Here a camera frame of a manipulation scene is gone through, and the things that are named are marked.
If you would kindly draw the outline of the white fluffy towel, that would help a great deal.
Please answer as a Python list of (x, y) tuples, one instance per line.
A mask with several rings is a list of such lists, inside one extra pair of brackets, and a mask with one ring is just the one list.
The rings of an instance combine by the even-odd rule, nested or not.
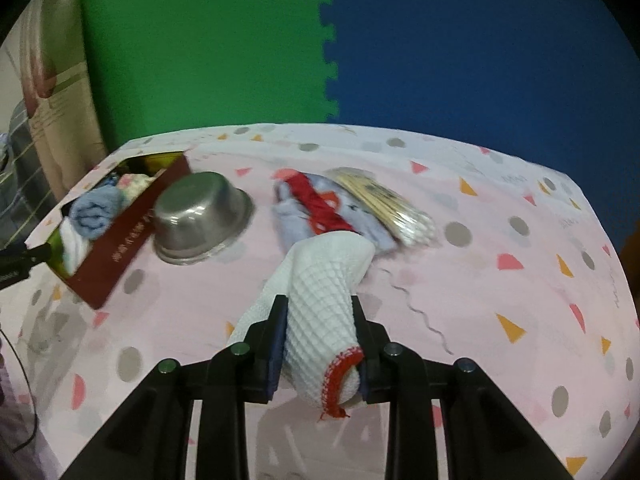
[(91, 249), (91, 242), (76, 232), (69, 218), (58, 229), (63, 245), (63, 264), (68, 275), (74, 275)]

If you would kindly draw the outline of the light blue fuzzy towel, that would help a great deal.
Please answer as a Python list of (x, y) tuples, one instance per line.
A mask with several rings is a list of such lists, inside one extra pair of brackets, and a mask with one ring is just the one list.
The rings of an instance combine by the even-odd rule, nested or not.
[(97, 240), (112, 225), (125, 205), (122, 191), (113, 185), (104, 185), (82, 194), (70, 206), (70, 223), (87, 240)]

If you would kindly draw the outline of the white knit glove red cuff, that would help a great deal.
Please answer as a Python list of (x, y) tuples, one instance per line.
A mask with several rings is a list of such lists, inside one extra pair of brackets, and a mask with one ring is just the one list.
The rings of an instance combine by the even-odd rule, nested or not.
[(295, 243), (228, 339), (236, 344), (265, 321), (278, 295), (288, 298), (282, 374), (298, 396), (324, 416), (345, 418), (358, 394), (357, 338), (352, 294), (368, 272), (375, 246), (354, 232), (337, 231)]

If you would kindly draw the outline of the pastel patterned cloth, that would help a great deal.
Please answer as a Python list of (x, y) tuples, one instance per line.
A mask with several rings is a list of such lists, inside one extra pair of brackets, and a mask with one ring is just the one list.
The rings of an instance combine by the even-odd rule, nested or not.
[(133, 202), (152, 182), (153, 177), (146, 174), (124, 174), (116, 184), (127, 203)]

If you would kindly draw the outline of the clear bag of cotton swabs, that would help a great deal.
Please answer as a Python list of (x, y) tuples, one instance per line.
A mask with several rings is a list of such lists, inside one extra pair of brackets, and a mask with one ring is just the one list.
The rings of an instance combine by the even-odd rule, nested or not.
[(340, 167), (328, 170), (326, 176), (368, 207), (401, 245), (437, 244), (434, 220), (405, 197), (382, 185), (370, 172)]

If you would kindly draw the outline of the red and light blue satin cloth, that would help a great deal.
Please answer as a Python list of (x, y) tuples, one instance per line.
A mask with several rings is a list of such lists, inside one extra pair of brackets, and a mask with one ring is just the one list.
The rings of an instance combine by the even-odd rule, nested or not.
[(378, 255), (394, 252), (396, 240), (370, 208), (341, 185), (320, 174), (293, 171), (274, 185), (274, 223), (282, 249), (336, 231), (357, 233)]

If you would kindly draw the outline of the gold and red tin box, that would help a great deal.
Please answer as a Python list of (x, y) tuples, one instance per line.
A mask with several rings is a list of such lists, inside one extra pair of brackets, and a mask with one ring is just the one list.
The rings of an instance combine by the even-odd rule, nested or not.
[(89, 307), (94, 310), (102, 308), (128, 264), (154, 232), (153, 207), (158, 196), (169, 185), (190, 173), (186, 156), (181, 152), (122, 160), (98, 183), (85, 186), (82, 194), (104, 185), (116, 186), (124, 174), (146, 174), (154, 181), (133, 202), (125, 200), (110, 228), (97, 240), (90, 240), (90, 252), (74, 275), (68, 275), (64, 269), (63, 245), (58, 229), (65, 218), (70, 218), (70, 206), (82, 194), (65, 203), (61, 209), (62, 221), (47, 239), (52, 248), (49, 268)]

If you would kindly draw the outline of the stainless steel bowl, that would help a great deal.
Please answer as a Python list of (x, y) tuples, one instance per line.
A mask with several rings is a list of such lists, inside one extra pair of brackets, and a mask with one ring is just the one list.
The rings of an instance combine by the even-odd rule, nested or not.
[(154, 204), (155, 252), (178, 266), (202, 261), (231, 245), (250, 225), (254, 210), (247, 192), (222, 174), (189, 174)]

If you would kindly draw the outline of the pink patterned tablecloth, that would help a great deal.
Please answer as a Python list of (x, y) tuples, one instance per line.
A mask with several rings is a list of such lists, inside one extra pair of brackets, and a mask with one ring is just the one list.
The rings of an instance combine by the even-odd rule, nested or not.
[(209, 358), (283, 254), (274, 184), (293, 171), (370, 172), (435, 221), (437, 244), (379, 258), (358, 295), (424, 358), (475, 360), (577, 479), (608, 471), (639, 419), (639, 321), (615, 248), (565, 174), (488, 148), (398, 130), (254, 125), (133, 140), (122, 160), (183, 153), (254, 200), (252, 223), (190, 266), (140, 249), (100, 310), (46, 266), (1, 295), (1, 433), (54, 479), (161, 359)]

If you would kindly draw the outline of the green foam mat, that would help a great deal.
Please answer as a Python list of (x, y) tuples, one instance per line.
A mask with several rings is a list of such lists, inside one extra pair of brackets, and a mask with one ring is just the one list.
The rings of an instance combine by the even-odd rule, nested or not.
[(325, 122), (337, 66), (331, 0), (81, 0), (109, 148), (168, 131)]

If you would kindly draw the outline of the blue foam mat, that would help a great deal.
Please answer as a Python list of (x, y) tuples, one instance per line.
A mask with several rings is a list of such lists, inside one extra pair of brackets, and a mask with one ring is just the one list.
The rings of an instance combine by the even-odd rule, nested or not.
[(330, 0), (342, 124), (564, 172), (622, 247), (639, 220), (639, 60), (601, 0)]

